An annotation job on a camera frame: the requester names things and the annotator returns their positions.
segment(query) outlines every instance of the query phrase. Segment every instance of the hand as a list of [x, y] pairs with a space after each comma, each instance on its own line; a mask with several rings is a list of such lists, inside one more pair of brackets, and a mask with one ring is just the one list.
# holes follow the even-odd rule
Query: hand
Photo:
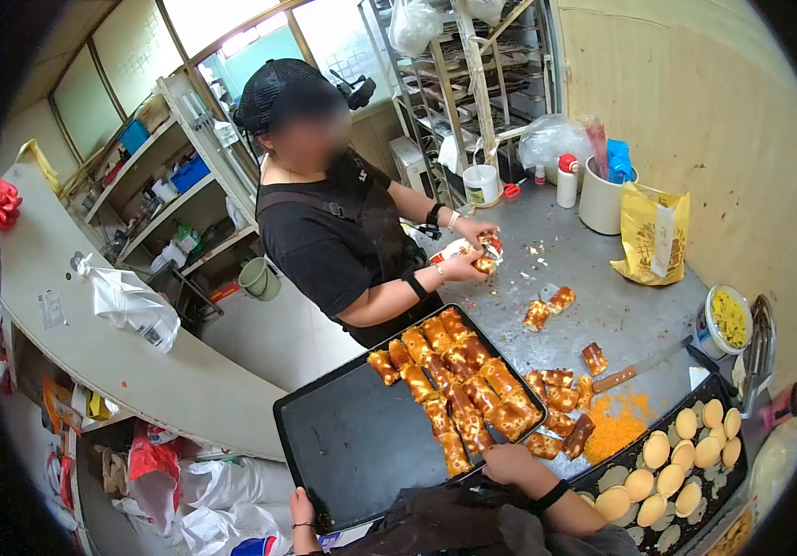
[[485, 451], [482, 473], [502, 485], [515, 485], [537, 500], [559, 482], [522, 444], [497, 444]]
[[482, 251], [479, 251], [458, 254], [446, 261], [439, 262], [438, 267], [444, 272], [442, 278], [446, 282], [466, 282], [467, 280], [484, 282], [485, 278], [488, 278], [488, 274], [479, 272], [472, 266], [472, 263], [478, 261], [481, 257]]
[[298, 486], [290, 493], [290, 514], [293, 517], [293, 524], [313, 523], [315, 521], [315, 508], [306, 495], [306, 489]]
[[475, 221], [470, 218], [460, 217], [455, 222], [454, 231], [469, 241], [479, 254], [482, 254], [482, 242], [479, 235], [487, 231], [499, 231], [500, 228], [488, 222]]

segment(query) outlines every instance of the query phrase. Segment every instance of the blue box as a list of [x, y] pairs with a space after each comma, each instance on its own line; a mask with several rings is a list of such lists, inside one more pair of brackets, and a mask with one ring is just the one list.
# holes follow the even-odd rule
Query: blue box
[[182, 165], [171, 177], [170, 181], [180, 193], [185, 193], [191, 186], [201, 181], [205, 175], [210, 173], [210, 168], [201, 159], [201, 155], [195, 153], [193, 158]]
[[117, 138], [124, 145], [124, 148], [130, 156], [133, 155], [139, 147], [141, 147], [146, 140], [148, 140], [148, 130], [139, 120], [132, 120], [126, 125], [126, 128], [121, 132], [120, 137]]

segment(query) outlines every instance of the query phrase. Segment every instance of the red bow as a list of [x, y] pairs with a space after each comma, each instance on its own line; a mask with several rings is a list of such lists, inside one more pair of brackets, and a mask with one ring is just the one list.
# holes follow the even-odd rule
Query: red bow
[[9, 183], [0, 180], [0, 229], [6, 231], [15, 225], [15, 220], [19, 218], [19, 209], [22, 198], [19, 190]]

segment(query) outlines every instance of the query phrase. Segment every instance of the black baking tray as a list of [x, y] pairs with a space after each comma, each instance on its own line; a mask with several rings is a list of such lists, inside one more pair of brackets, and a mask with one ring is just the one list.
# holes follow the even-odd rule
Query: black baking tray
[[[517, 441], [525, 439], [546, 419], [544, 404], [470, 316], [450, 303], [415, 326], [448, 308], [460, 313], [463, 324], [476, 333], [489, 353], [504, 359], [528, 398], [544, 414]], [[390, 340], [400, 336], [387, 338], [371, 351], [387, 349]], [[275, 423], [287, 467], [296, 486], [309, 492], [321, 535], [382, 517], [402, 488], [448, 482], [441, 444], [432, 439], [424, 409], [402, 381], [383, 384], [367, 355], [365, 351], [275, 402]], [[491, 425], [488, 429], [495, 442], [509, 441]], [[462, 480], [484, 465], [481, 454], [470, 461], [473, 470], [451, 481]]]
[[[667, 432], [673, 421], [676, 419], [677, 414], [680, 413], [684, 407], [693, 407], [698, 401], [706, 404], [713, 398], [717, 398], [722, 402], [724, 410], [728, 410], [730, 407], [734, 406], [727, 395], [726, 389], [723, 387], [721, 378], [716, 373], [711, 373], [702, 384], [693, 390], [692, 393], [686, 396], [679, 404], [677, 404], [677, 406], [673, 407], [670, 412], [665, 414], [661, 421], [650, 426], [649, 430], [643, 433], [643, 435], [636, 439], [631, 445], [619, 451], [608, 460], [603, 461], [599, 466], [594, 467], [587, 473], [582, 474], [580, 477], [572, 481], [571, 488], [578, 493], [589, 492], [594, 498], [600, 495], [598, 484], [599, 480], [610, 467], [614, 467], [615, 465], [623, 465], [631, 471], [635, 469], [637, 467], [637, 456], [642, 453], [642, 446], [645, 444], [646, 440], [649, 439], [649, 436], [653, 431], [662, 430]], [[698, 434], [694, 439], [692, 439], [693, 443], [697, 444], [697, 439], [701, 434], [701, 430], [702, 429], [698, 429]], [[689, 540], [693, 539], [698, 532], [701, 531], [701, 529], [704, 528], [704, 526], [709, 523], [714, 516], [716, 516], [717, 512], [719, 512], [726, 504], [726, 501], [728, 501], [728, 499], [735, 494], [736, 490], [738, 490], [738, 486], [745, 481], [745, 477], [747, 476], [747, 455], [745, 453], [745, 440], [742, 438], [741, 430], [738, 431], [738, 439], [740, 439], [742, 442], [741, 454], [738, 456], [738, 461], [736, 461], [735, 467], [733, 467], [732, 471], [728, 473], [726, 486], [720, 489], [716, 500], [713, 498], [711, 492], [714, 484], [704, 479], [703, 469], [693, 467], [692, 473], [686, 477], [686, 481], [688, 481], [689, 477], [693, 475], [701, 478], [701, 495], [707, 499], [707, 509], [704, 513], [704, 517], [694, 525], [689, 524], [687, 518], [678, 518], [674, 516], [671, 525], [677, 524], [680, 526], [680, 540], [674, 543], [671, 547], [671, 550], [666, 553], [673, 553], [676, 550], [681, 549], [682, 546], [684, 546]], [[655, 477], [658, 477], [658, 471], [655, 472]], [[671, 500], [675, 501], [676, 495], [673, 495]], [[634, 518], [630, 524], [626, 525], [626, 528], [632, 527], [637, 527], [636, 518]], [[663, 531], [656, 531], [650, 527], [647, 527], [643, 528], [643, 532], [643, 539], [642, 542], [639, 543], [639, 550], [645, 554], [663, 556], [655, 547], [655, 544], [658, 542], [658, 538], [661, 536]]]

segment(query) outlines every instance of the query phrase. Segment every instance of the woman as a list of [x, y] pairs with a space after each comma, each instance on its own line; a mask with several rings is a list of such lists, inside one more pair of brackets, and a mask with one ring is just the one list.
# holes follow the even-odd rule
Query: woman
[[[461, 217], [393, 182], [348, 148], [340, 92], [304, 61], [270, 60], [247, 81], [241, 125], [267, 150], [257, 221], [281, 271], [370, 348], [441, 307], [446, 282], [482, 281], [476, 239], [493, 224]], [[448, 227], [478, 250], [436, 265], [399, 217]]]
[[[639, 556], [625, 529], [606, 523], [524, 446], [499, 444], [484, 457], [485, 476], [524, 498], [486, 485], [475, 494], [463, 485], [402, 491], [382, 522], [337, 552]], [[315, 510], [302, 487], [291, 494], [290, 511], [293, 551], [297, 556], [323, 554], [312, 526]]]

